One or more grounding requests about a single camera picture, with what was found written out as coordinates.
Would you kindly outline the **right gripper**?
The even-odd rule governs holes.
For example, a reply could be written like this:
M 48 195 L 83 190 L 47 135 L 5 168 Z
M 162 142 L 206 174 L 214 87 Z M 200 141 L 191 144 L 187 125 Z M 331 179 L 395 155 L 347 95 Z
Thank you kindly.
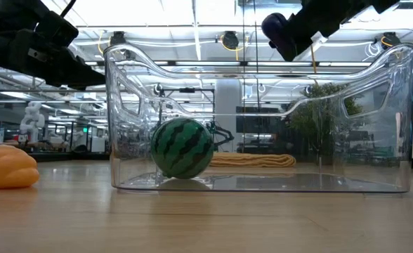
M 319 32 L 323 37 L 335 33 L 340 24 L 348 21 L 363 10 L 373 7 L 383 13 L 400 0 L 302 0 L 302 9 L 286 18 L 281 13 L 281 42 L 278 51 L 286 61 L 293 61 L 313 42 Z

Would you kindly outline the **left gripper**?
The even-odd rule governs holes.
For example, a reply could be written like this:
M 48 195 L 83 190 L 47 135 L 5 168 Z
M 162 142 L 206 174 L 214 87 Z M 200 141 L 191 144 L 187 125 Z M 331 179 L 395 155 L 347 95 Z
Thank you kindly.
M 85 89 L 105 83 L 83 58 L 31 30 L 0 32 L 0 67 L 32 76 L 49 76 L 50 85 Z

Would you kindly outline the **orange toy pumpkin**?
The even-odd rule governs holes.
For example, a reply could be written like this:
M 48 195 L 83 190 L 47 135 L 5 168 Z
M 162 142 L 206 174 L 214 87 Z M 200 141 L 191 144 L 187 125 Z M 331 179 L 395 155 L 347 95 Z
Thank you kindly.
M 36 160 L 11 145 L 0 145 L 0 189 L 27 188 L 40 178 Z

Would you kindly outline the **green toy watermelon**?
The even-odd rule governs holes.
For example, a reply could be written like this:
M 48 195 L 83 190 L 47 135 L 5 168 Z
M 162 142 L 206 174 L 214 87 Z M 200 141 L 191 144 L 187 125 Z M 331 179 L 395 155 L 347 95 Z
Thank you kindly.
M 208 129 L 190 118 L 161 124 L 151 138 L 151 156 L 168 179 L 193 179 L 209 166 L 214 141 Z

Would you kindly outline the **clear plastic container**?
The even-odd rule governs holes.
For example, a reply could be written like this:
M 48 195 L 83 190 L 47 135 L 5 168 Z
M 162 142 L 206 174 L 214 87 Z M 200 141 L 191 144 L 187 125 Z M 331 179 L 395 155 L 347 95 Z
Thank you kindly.
M 274 75 L 282 89 L 266 95 L 260 72 L 172 72 L 139 48 L 120 44 L 105 53 L 111 183 L 121 190 L 406 193 L 411 185 L 413 44 L 384 51 L 362 70 L 334 74 Z M 289 105 L 312 84 L 348 84 L 362 112 L 345 150 L 317 165 L 306 142 L 289 127 Z M 175 118 L 204 125 L 214 153 L 291 155 L 293 167 L 211 167 L 193 179 L 166 178 L 151 156 L 157 128 Z

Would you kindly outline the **artificial green plant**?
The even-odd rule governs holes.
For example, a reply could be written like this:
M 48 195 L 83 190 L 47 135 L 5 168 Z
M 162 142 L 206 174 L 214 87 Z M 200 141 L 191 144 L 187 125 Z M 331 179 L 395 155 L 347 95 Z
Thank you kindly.
M 347 135 L 361 126 L 361 119 L 347 116 L 362 112 L 354 97 L 340 99 L 339 94 L 348 84 L 312 84 L 303 96 L 289 105 L 289 127 L 306 142 L 306 152 L 317 165 L 331 165 L 345 150 Z

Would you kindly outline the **folded orange cloth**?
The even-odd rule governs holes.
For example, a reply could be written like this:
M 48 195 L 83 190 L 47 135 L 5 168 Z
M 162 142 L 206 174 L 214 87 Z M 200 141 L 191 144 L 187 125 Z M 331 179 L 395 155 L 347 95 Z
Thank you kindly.
M 296 159 L 287 154 L 214 153 L 211 167 L 293 167 Z

